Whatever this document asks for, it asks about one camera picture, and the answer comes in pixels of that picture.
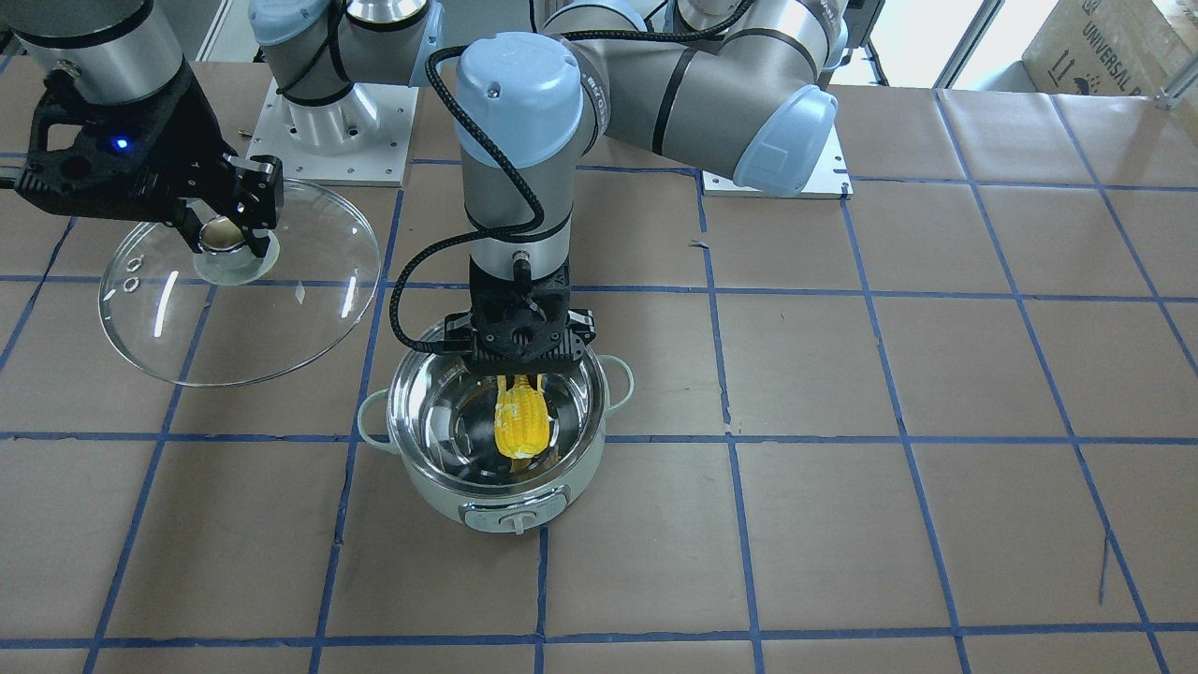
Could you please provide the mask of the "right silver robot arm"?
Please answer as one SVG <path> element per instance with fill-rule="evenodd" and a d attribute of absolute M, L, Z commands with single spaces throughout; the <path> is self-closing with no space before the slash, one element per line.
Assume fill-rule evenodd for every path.
<path fill-rule="evenodd" d="M 302 159 L 394 154 L 365 86 L 419 84 L 444 6 L 5 1 L 4 29 L 4 251 L 79 217 L 264 263 Z"/>

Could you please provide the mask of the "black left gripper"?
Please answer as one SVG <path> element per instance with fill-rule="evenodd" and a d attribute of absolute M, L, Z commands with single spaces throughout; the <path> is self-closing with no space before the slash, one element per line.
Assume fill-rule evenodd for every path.
<path fill-rule="evenodd" d="M 571 374 L 595 340 L 594 315 L 571 308 L 571 266 L 532 280 L 502 280 L 471 263 L 468 312 L 444 318 L 444 354 L 462 357 L 470 374 L 496 376 L 497 400 L 509 400 L 514 376 L 528 375 L 528 400 L 544 401 L 541 374 Z"/>

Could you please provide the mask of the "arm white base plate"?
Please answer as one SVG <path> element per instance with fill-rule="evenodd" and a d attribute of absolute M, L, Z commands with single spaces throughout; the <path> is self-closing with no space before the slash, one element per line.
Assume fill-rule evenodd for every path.
<path fill-rule="evenodd" d="M 702 171 L 703 192 L 712 198 L 847 199 L 855 194 L 836 128 L 823 146 L 795 153 L 774 141 L 752 142 L 736 175 Z"/>
<path fill-rule="evenodd" d="M 248 154 L 282 159 L 288 178 L 322 186 L 403 187 L 419 91 L 361 81 L 327 107 L 300 107 L 270 89 Z"/>

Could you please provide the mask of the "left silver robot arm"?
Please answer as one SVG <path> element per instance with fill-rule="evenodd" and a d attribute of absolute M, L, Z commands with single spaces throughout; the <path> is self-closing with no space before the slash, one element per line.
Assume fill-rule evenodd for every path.
<path fill-rule="evenodd" d="M 845 44 L 842 1 L 684 4 L 718 22 L 714 45 L 648 34 L 625 1 L 574 1 L 541 34 L 479 40 L 456 61 L 455 101 L 532 189 L 456 125 L 471 249 L 471 308 L 446 318 L 446 353 L 500 389 L 570 374 L 594 327 L 571 311 L 575 166 L 609 136 L 768 195 L 813 174 L 837 102 L 817 84 Z M 536 227 L 528 227 L 536 221 Z"/>

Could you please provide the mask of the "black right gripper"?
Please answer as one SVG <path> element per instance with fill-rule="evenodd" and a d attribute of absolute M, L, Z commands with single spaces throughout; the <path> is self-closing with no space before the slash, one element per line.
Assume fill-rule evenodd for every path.
<path fill-rule="evenodd" d="M 189 66 L 157 93 L 123 104 L 84 99 L 75 77 L 53 68 L 13 188 L 52 214 L 163 223 L 194 255 L 214 251 L 204 230 L 219 214 L 253 256 L 266 257 L 284 204 L 282 159 L 238 158 Z M 214 212 L 189 210 L 192 199 Z"/>

